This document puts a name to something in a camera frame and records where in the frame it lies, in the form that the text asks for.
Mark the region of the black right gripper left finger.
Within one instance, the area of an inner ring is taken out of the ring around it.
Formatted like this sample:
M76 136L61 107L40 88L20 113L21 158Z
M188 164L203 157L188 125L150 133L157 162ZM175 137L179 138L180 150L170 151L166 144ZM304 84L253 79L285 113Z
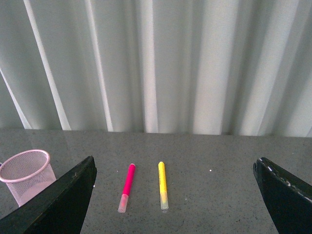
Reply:
M96 180L88 156L0 221L2 234L79 234Z

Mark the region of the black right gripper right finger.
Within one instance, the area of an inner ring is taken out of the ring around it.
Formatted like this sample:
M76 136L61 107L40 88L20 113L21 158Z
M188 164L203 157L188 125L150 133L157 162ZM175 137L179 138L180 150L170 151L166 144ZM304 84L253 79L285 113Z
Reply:
M312 232L312 186L262 157L253 174L271 219L280 234Z

